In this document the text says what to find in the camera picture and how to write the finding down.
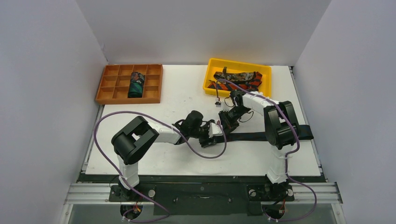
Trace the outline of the navy striped tie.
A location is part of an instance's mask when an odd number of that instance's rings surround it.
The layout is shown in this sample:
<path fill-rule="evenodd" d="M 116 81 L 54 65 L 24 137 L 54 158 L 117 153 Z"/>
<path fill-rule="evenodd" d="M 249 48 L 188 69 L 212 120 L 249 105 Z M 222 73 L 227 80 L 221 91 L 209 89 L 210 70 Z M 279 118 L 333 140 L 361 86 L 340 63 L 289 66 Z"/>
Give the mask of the navy striped tie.
<path fill-rule="evenodd" d="M 311 127 L 309 125 L 298 125 L 293 126 L 295 133 L 299 141 L 312 140 L 314 139 Z M 293 145 L 296 142 L 296 138 L 293 134 L 292 129 L 286 124 L 286 126 L 275 129 L 274 127 L 269 128 L 269 132 L 252 132 L 252 133 L 230 133 L 226 134 L 226 140 L 224 136 L 215 137 L 217 143 L 232 142 L 232 141 L 266 141 L 271 145 Z"/>

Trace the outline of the yellow plastic tray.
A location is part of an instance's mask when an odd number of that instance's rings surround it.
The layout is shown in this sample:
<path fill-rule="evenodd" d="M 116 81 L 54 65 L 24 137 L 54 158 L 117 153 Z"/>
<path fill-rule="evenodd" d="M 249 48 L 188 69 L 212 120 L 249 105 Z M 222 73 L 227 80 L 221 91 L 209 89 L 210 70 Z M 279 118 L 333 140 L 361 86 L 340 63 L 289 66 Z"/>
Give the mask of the yellow plastic tray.
<path fill-rule="evenodd" d="M 207 88 L 209 85 L 209 80 L 214 80 L 213 75 L 216 71 L 222 71 L 224 67 L 227 67 L 227 71 L 229 73 L 242 73 L 242 72 L 259 72 L 262 74 L 262 83 L 258 87 L 258 90 L 247 90 L 247 91 L 258 91 L 261 92 L 264 96 L 270 98 L 271 97 L 271 75 L 272 70 L 269 66 L 259 65 L 253 63 L 244 63 L 238 61 L 231 61 L 225 59 L 217 59 L 211 58 L 208 63 L 205 80 L 203 83 L 203 89 L 205 94 L 214 95 L 219 97 L 228 97 L 230 91 L 218 90 L 215 84 L 216 89 Z"/>

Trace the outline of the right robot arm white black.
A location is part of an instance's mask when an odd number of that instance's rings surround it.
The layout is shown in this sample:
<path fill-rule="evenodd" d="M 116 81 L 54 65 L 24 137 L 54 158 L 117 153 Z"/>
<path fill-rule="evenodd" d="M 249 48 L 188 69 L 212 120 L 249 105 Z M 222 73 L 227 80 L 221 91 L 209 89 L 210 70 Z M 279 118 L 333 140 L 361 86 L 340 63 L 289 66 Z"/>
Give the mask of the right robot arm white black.
<path fill-rule="evenodd" d="M 227 141 L 264 141 L 272 146 L 271 165 L 265 175 L 264 195 L 275 200 L 288 196 L 288 156 L 292 146 L 299 146 L 300 124 L 290 101 L 274 101 L 258 91 L 233 90 L 233 106 L 219 112 L 219 119 Z M 248 113 L 263 117 L 263 132 L 235 133 L 240 119 Z"/>

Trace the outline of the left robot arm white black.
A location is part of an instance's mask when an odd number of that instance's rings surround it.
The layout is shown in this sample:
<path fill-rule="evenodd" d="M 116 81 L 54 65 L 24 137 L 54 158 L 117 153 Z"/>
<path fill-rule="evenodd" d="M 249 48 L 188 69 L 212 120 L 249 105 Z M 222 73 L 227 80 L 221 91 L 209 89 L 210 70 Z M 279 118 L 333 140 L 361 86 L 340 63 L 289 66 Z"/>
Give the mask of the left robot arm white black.
<path fill-rule="evenodd" d="M 171 125 L 140 112 L 135 115 L 111 140 L 120 166 L 121 195 L 129 201 L 139 196 L 138 162 L 154 143 L 181 145 L 194 138 L 207 147 L 216 144 L 215 137 L 225 136 L 219 121 L 204 121 L 195 110 Z"/>

